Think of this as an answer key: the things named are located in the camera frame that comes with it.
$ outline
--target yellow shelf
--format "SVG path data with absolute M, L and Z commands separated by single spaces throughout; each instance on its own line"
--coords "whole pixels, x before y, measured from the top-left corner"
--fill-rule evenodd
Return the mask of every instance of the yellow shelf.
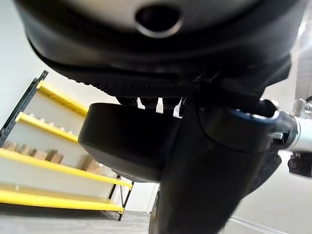
M 70 134 L 66 131 L 63 131 L 57 127 L 54 127 L 54 126 L 51 126 L 50 124 L 48 123 L 44 123 L 44 122 L 41 122 L 39 119 L 36 119 L 34 117 L 31 117 L 23 112 L 20 112 L 19 115 L 17 116 L 16 122 L 25 122 L 25 123 L 28 123 L 28 124 L 31 124 L 35 127 L 38 127 L 40 129 L 43 129 L 47 132 L 51 132 L 55 135 L 58 135 L 62 138 L 65 138 L 67 140 L 71 140 L 73 142 L 78 142 L 78 136 L 75 136 L 73 134 Z
M 0 202 L 52 208 L 124 212 L 124 208 L 110 200 L 57 193 L 13 185 L 0 185 Z
M 82 116 L 86 116 L 88 113 L 87 107 L 81 105 L 79 102 L 67 96 L 66 94 L 56 90 L 54 87 L 44 82 L 43 80 L 40 81 L 40 83 L 37 86 L 37 89 L 44 95 L 48 96 L 54 101 L 64 105 L 65 107 L 71 109 L 72 111 L 75 111 L 76 113 Z
M 125 181 L 122 181 L 120 179 L 114 179 L 102 175 L 96 175 L 90 172 L 86 172 L 77 168 L 73 167 L 68 167 L 65 165 L 53 163 L 50 161 L 45 161 L 45 160 L 40 160 L 36 159 L 34 157 L 28 156 L 28 155 L 21 155 L 17 152 L 14 151 L 9 151 L 6 149 L 0 148 L 0 157 L 7 158 L 10 160 L 30 164 L 36 167 L 42 167 L 46 169 L 50 169 L 53 171 L 58 171 L 58 172 L 63 172 L 66 174 L 74 175 L 74 176 L 80 176 L 83 178 L 88 178 L 88 179 L 93 179 L 101 182 L 107 182 L 107 183 L 112 183 L 112 184 L 118 184 L 118 185 L 123 185 L 129 187 L 129 189 L 132 189 L 132 184 L 127 183 Z

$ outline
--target storage rack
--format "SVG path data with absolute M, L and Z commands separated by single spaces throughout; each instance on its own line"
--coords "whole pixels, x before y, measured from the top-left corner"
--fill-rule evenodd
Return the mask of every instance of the storage rack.
M 66 94 L 58 91 L 44 81 L 47 74 L 48 72 L 44 71 L 39 78 L 34 79 L 22 96 L 21 100 L 18 102 L 17 106 L 15 107 L 12 114 L 9 116 L 8 120 L 0 131 L 0 146 L 4 144 L 6 138 L 12 131 L 16 122 L 24 122 L 30 124 L 63 139 L 78 143 L 78 136 L 63 131 L 57 127 L 51 126 L 45 122 L 41 122 L 40 120 L 23 113 L 35 93 L 41 92 L 53 101 L 65 106 L 66 108 L 76 112 L 77 114 L 82 116 L 87 115 L 88 108 L 81 105 Z M 19 188 L 18 190 L 16 190 L 8 185 L 0 185 L 0 202 L 3 203 L 66 209 L 115 211 L 119 214 L 118 220 L 120 221 L 134 184 L 134 182 L 128 183 L 122 181 L 119 175 L 117 175 L 117 179 L 102 175 L 96 175 L 77 168 L 36 159 L 31 156 L 21 155 L 17 152 L 9 151 L 2 148 L 0 149 L 0 157 L 36 167 L 45 168 L 48 170 L 59 171 L 74 176 L 113 184 L 108 199 L 81 197 L 77 195 L 55 193 L 52 191 L 42 191 L 30 188 Z M 116 205 L 110 201 L 116 189 L 116 185 L 120 185 L 120 195 L 122 203 L 121 206 Z M 125 200 L 123 200 L 121 186 L 127 186 L 129 188 Z

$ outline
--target black wheel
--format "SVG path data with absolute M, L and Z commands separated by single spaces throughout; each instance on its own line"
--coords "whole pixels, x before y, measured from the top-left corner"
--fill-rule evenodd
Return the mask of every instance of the black wheel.
M 155 202 L 152 208 L 152 212 L 151 212 L 151 219 L 150 219 L 150 226 L 148 229 L 148 233 L 149 234 L 156 234 L 155 233 L 155 218 L 156 218 L 156 212 L 157 212 L 157 205 L 158 205 L 158 198 L 159 198 L 159 190 L 157 192 L 156 198 L 155 198 Z

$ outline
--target concrete floor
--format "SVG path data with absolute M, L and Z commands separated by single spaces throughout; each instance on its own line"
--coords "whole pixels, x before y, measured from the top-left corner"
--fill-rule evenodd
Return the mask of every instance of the concrete floor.
M 148 234 L 150 215 L 0 204 L 1 234 Z

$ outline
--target black plastic housing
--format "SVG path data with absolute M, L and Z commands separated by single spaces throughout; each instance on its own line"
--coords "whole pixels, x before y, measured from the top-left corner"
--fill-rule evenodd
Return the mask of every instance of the black plastic housing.
M 137 182 L 160 182 L 180 119 L 134 107 L 95 103 L 79 143 L 97 161 Z

